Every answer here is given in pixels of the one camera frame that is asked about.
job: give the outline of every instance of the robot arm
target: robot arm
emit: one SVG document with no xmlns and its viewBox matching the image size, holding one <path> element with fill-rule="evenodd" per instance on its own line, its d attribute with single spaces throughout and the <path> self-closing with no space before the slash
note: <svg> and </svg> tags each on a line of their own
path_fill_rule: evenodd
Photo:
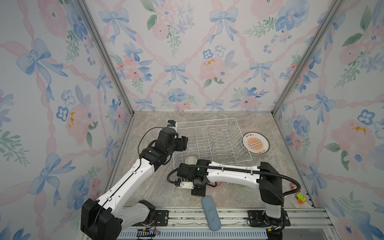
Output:
<svg viewBox="0 0 384 240">
<path fill-rule="evenodd" d="M 175 121 L 168 121 L 157 140 L 145 148 L 131 169 L 111 189 L 96 201 L 88 199 L 81 208 L 82 232 L 93 240 L 114 240 L 121 229 L 141 222 L 151 225 L 154 221 L 155 206 L 141 200 L 135 206 L 122 210 L 124 204 L 137 188 L 161 165 L 165 165 L 174 151 L 187 148 L 187 137 L 179 137 Z"/>
<path fill-rule="evenodd" d="M 184 181 L 169 180 L 174 172 L 177 172 L 177 176 Z M 238 167 L 199 159 L 196 165 L 181 163 L 179 168 L 169 173 L 167 180 L 177 187 L 191 189 L 191 195 L 201 197 L 205 196 L 205 188 L 206 185 L 210 185 L 209 182 L 231 182 L 259 189 L 261 199 L 266 206 L 266 216 L 282 221 L 281 206 L 284 204 L 285 196 L 282 178 L 296 182 L 294 179 L 280 175 L 267 162 L 261 162 L 260 166 Z"/>
<path fill-rule="evenodd" d="M 168 156 L 172 157 L 174 151 L 186 150 L 188 138 L 179 137 L 173 128 L 174 121 L 168 121 L 168 126 L 160 131 L 157 140 L 140 153 L 131 169 L 111 189 L 96 201 L 88 199 L 83 204 L 80 226 L 82 232 L 93 240 L 115 240 L 121 229 L 136 223 L 152 225 L 155 206 L 151 203 L 141 200 L 133 207 L 124 210 L 122 208 L 149 176 L 161 165 L 169 162 L 166 162 Z M 175 172 L 183 180 L 171 181 L 169 177 Z M 283 193 L 282 179 L 295 183 L 297 188 Z M 205 188 L 206 185 L 210 185 L 209 182 L 231 182 L 259 188 L 261 199 L 266 204 L 263 222 L 268 226 L 276 226 L 276 229 L 283 222 L 281 206 L 284 203 L 284 196 L 300 190 L 300 184 L 296 180 L 280 175 L 266 162 L 261 162 L 260 166 L 237 167 L 199 159 L 196 165 L 181 163 L 179 168 L 168 174 L 167 180 L 178 187 L 191 189 L 192 195 L 202 197 L 205 196 Z"/>
</svg>

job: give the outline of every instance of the blue bow pattern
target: blue bow pattern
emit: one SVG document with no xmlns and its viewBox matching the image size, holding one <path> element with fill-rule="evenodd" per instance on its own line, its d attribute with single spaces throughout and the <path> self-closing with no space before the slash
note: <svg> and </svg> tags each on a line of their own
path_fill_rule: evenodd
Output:
<svg viewBox="0 0 384 240">
<path fill-rule="evenodd" d="M 336 102 L 334 100 L 328 99 L 322 90 L 317 91 L 316 98 L 319 99 L 320 101 L 313 107 L 305 106 L 305 110 L 306 111 L 309 109 L 317 110 L 318 108 L 320 108 L 319 114 L 317 115 L 317 125 L 319 125 L 320 120 L 324 122 L 324 113 L 323 113 L 324 107 L 325 107 L 325 110 L 329 112 L 336 106 Z"/>
<path fill-rule="evenodd" d="M 248 83 L 252 78 L 257 77 L 257 75 L 259 75 L 259 72 L 260 72 L 260 75 L 261 75 L 262 79 L 265 82 L 266 81 L 265 78 L 269 77 L 269 75 L 264 72 L 264 69 L 265 70 L 271 69 L 272 64 L 273 64 L 273 61 L 268 61 L 266 63 L 251 63 L 249 65 L 249 69 L 250 70 L 255 70 L 256 69 L 255 73 L 253 74 L 253 76 L 251 78 L 247 78 L 246 80 L 244 80 L 243 83 Z"/>
<path fill-rule="evenodd" d="M 104 91 L 104 104 L 107 103 L 107 97 L 105 96 L 107 93 L 107 89 L 105 89 L 105 86 L 107 86 L 109 88 L 113 88 L 111 86 L 111 81 L 107 82 L 104 80 L 106 78 L 107 78 L 107 75 L 105 74 L 104 69 L 100 68 L 100 75 L 98 78 L 95 79 L 95 86 L 97 89 L 100 89 L 100 87 L 103 89 L 103 91 Z"/>
<path fill-rule="evenodd" d="M 141 109 L 139 111 L 142 111 L 145 109 L 145 107 L 148 107 L 150 110 L 155 111 L 155 107 L 152 107 L 150 104 L 152 104 L 152 98 L 146 98 L 146 99 L 133 99 L 133 101 L 137 104 L 141 104 Z"/>
<path fill-rule="evenodd" d="M 112 144 L 112 143 L 113 143 L 113 138 L 110 135 L 108 137 L 107 147 L 105 148 L 104 154 L 103 154 L 104 157 L 108 157 L 108 155 L 111 155 L 111 166 L 113 166 L 113 151 L 112 151 L 112 149 L 119 147 L 117 141 L 114 144 Z"/>
<path fill-rule="evenodd" d="M 319 19 L 317 20 L 317 23 L 318 24 L 322 24 L 324 19 L 325 19 L 325 16 L 326 16 L 327 12 L 324 12 L 322 14 L 320 14 L 319 16 Z M 340 14 L 338 15 L 335 20 L 333 21 L 332 23 L 332 26 L 335 30 L 339 29 L 339 27 L 341 26 L 341 24 L 344 22 L 345 20 L 345 14 Z M 332 35 L 331 35 L 331 29 L 328 30 L 327 32 L 327 36 L 325 37 L 325 46 L 324 46 L 324 50 L 327 49 L 327 46 L 329 43 L 333 43 L 333 40 L 332 40 Z"/>
<path fill-rule="evenodd" d="M 123 31 L 134 41 L 136 41 L 135 37 L 133 36 L 136 32 L 127 28 L 124 26 L 122 22 L 129 23 L 129 17 L 128 12 L 125 8 L 119 8 L 116 12 L 108 12 L 108 11 L 101 11 L 99 12 L 99 15 L 101 17 L 101 20 L 105 23 L 109 23 L 112 21 L 113 29 L 115 31 L 115 35 L 111 36 L 108 40 L 108 42 L 112 42 L 115 44 L 115 38 L 117 35 L 120 34 L 120 28 L 123 29 Z"/>
<path fill-rule="evenodd" d="M 311 174 L 308 174 L 306 175 L 305 172 L 301 171 L 301 174 L 303 176 L 306 176 L 309 180 L 312 180 L 316 177 L 316 179 L 313 181 L 313 184 L 312 184 L 312 189 L 311 189 L 311 192 L 312 192 L 312 195 L 315 193 L 316 195 L 317 194 L 317 184 L 319 184 L 319 188 L 321 189 L 324 189 L 328 186 L 327 182 L 320 176 L 320 174 L 317 172 L 317 167 L 314 163 L 311 163 L 310 164 L 310 170 L 311 170 Z"/>
<path fill-rule="evenodd" d="M 58 200 L 61 200 L 61 197 L 58 191 L 60 181 L 57 177 L 49 176 L 49 175 L 66 173 L 76 168 L 76 167 L 71 167 L 72 160 L 70 160 L 67 164 L 65 164 L 61 168 L 54 170 L 54 168 L 57 165 L 59 165 L 60 162 L 61 162 L 61 158 L 56 153 L 54 152 L 50 153 L 47 159 L 45 160 L 45 168 L 43 168 L 43 170 L 41 171 L 40 176 L 36 177 L 28 188 L 28 192 L 30 194 L 37 195 L 43 190 L 45 181 L 47 181 L 49 184 L 51 184 L 56 188 L 55 195 L 53 196 L 54 206 L 56 206 L 56 203 Z"/>
<path fill-rule="evenodd" d="M 54 71 L 55 73 L 61 76 L 68 77 L 68 75 L 62 71 L 63 69 L 62 64 L 52 64 L 42 60 L 44 58 L 50 58 L 50 57 L 51 57 L 51 53 L 49 52 L 43 40 L 41 40 L 40 38 L 37 38 L 33 45 L 33 50 L 31 50 L 29 54 L 22 54 L 16 60 L 16 64 L 19 66 L 19 68 L 28 75 L 31 75 L 35 71 L 35 65 L 36 65 L 37 69 L 43 75 L 43 77 L 48 83 L 47 89 L 45 91 L 47 102 L 49 102 L 49 99 L 55 100 L 53 98 L 51 87 L 50 87 L 52 79 L 48 70 L 45 67 L 43 67 L 40 63 L 42 63 L 44 66 L 48 67 L 50 70 Z"/>
<path fill-rule="evenodd" d="M 180 63 L 179 65 L 166 65 L 164 66 L 164 71 L 166 73 L 169 73 L 169 72 L 172 72 L 172 79 L 167 81 L 165 84 L 166 85 L 170 85 L 170 83 L 176 79 L 176 74 L 179 76 L 179 78 L 185 83 L 187 84 L 186 80 L 188 79 L 187 77 L 184 77 L 183 75 L 181 75 L 180 72 L 185 72 L 185 64 L 184 63 Z"/>
<path fill-rule="evenodd" d="M 224 103 L 224 100 L 218 100 L 218 101 L 206 101 L 205 104 L 207 106 L 211 106 L 211 109 L 210 111 L 213 111 L 215 108 L 218 110 L 218 111 L 224 111 L 224 109 L 222 109 L 220 106 L 222 106 Z"/>
<path fill-rule="evenodd" d="M 217 21 L 219 21 L 219 22 L 217 25 L 216 34 L 210 36 L 207 39 L 207 42 L 209 42 L 211 44 L 213 39 L 215 38 L 215 36 L 219 35 L 223 31 L 223 20 L 224 20 L 224 26 L 225 26 L 225 29 L 227 31 L 227 34 L 228 34 L 229 38 L 233 41 L 233 34 L 236 34 L 237 31 L 234 30 L 233 28 L 231 28 L 231 26 L 229 26 L 229 23 L 227 21 L 234 23 L 237 19 L 238 13 L 239 13 L 239 10 L 237 8 L 231 8 L 228 12 L 225 12 L 225 11 L 220 12 L 219 10 L 211 11 L 211 13 L 209 13 L 209 19 L 210 19 L 211 23 L 214 23 Z"/>
</svg>

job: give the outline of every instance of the plate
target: plate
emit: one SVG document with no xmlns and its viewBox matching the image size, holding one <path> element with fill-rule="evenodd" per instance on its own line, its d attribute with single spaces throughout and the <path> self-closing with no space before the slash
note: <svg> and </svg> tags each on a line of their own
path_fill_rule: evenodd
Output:
<svg viewBox="0 0 384 240">
<path fill-rule="evenodd" d="M 242 144 L 252 154 L 261 155 L 269 150 L 268 139 L 258 132 L 244 134 Z"/>
</svg>

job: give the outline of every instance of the gray marble surface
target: gray marble surface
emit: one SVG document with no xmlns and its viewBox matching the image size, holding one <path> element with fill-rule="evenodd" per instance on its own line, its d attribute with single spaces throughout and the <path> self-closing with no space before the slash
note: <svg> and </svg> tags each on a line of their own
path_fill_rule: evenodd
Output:
<svg viewBox="0 0 384 240">
<path fill-rule="evenodd" d="M 151 112 L 137 113 L 128 143 L 119 163 L 114 184 L 131 168 L 138 158 L 137 145 L 144 133 L 156 126 L 166 126 L 168 120 L 176 122 L 201 121 L 222 118 L 236 118 L 243 134 L 247 132 L 259 132 L 270 142 L 270 149 L 263 155 L 252 155 L 253 160 L 243 164 L 244 166 L 260 165 L 260 162 L 270 163 L 280 174 L 292 177 L 301 183 L 297 169 L 293 163 L 284 139 L 270 113 L 174 113 L 174 112 Z M 151 130 L 143 139 L 140 151 L 152 140 L 156 139 L 160 129 Z M 180 189 L 167 182 L 168 173 L 173 170 L 172 160 L 166 166 L 161 166 L 151 177 L 149 177 L 127 201 L 126 206 L 135 205 L 139 200 L 145 199 L 157 207 L 201 207 L 201 198 L 191 196 L 189 189 Z M 283 180 L 283 191 L 290 190 L 290 183 Z M 265 207 L 260 199 L 258 189 L 243 185 L 230 185 L 222 183 L 213 188 L 207 186 L 206 195 L 212 196 L 216 207 L 243 207 L 260 208 Z M 300 205 L 289 195 L 285 199 L 285 208 L 310 208 L 309 203 Z"/>
</svg>

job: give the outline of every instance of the dish rack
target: dish rack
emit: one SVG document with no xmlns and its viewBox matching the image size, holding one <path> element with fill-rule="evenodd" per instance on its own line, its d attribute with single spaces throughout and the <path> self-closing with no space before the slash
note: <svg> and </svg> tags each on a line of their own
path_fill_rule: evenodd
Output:
<svg viewBox="0 0 384 240">
<path fill-rule="evenodd" d="M 243 147 L 236 118 L 178 122 L 179 136 L 188 137 L 187 149 L 173 153 L 173 166 L 178 168 L 189 156 L 221 164 L 239 165 L 251 161 L 251 154 Z"/>
</svg>

